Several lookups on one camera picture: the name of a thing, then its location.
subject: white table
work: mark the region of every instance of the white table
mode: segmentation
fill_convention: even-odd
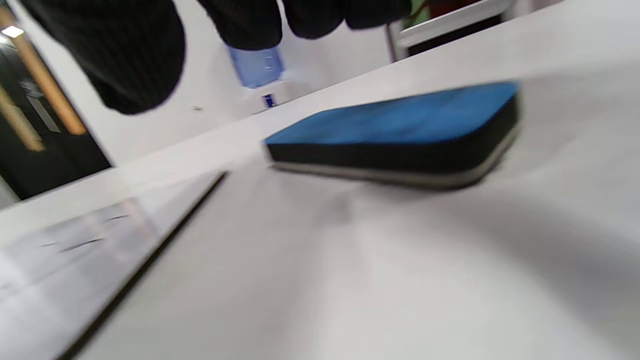
[[[566,0],[34,200],[0,225],[43,224],[31,214],[92,186],[232,169],[83,360],[637,359],[638,13],[637,0]],[[274,173],[260,147],[319,110],[511,78],[522,135],[468,190]]]

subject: black edge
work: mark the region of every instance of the black edge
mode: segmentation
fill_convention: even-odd
[[[198,202],[184,215],[182,220],[173,228],[173,230],[167,235],[160,245],[149,254],[144,263],[135,271],[128,280],[125,281],[119,291],[111,298],[107,305],[102,309],[98,316],[91,322],[91,324],[61,355],[55,357],[55,360],[70,360],[78,356],[86,347],[93,337],[100,332],[102,326],[109,320],[111,315],[115,313],[120,304],[126,300],[131,291],[135,289],[138,283],[144,278],[144,276],[152,269],[156,261],[163,255],[165,250],[173,243],[173,240],[182,232],[182,230],[189,224],[191,219],[198,213],[198,210],[207,202],[207,199],[222,185],[228,172],[223,172],[213,182],[213,184],[207,189],[207,191],[200,197]]]

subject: white surface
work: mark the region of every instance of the white surface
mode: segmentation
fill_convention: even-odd
[[[237,106],[243,89],[222,40],[196,0],[174,1],[188,43],[180,84],[161,107],[134,117],[105,108],[71,55],[26,15],[17,0],[10,3],[94,138],[115,165],[251,114],[249,109]],[[283,31],[280,49],[285,68],[293,72],[296,79],[295,97],[390,63],[382,28],[354,32],[341,25],[331,35],[313,42],[294,37],[286,24]],[[194,106],[203,110],[194,111]]]
[[[0,358],[60,355],[218,176],[154,189],[3,248]]]
[[[638,13],[566,0],[16,206],[0,227],[93,206],[101,186],[233,168],[83,360],[637,359]],[[522,135],[480,186],[266,168],[261,139],[319,110],[510,78]]]
[[[7,208],[16,201],[13,190],[7,185],[7,183],[0,177],[0,210]]]

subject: blue felt eraser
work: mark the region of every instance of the blue felt eraser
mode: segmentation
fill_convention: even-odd
[[[517,92],[514,82],[490,83],[326,110],[266,145],[277,167],[289,170],[477,173],[513,141]]]

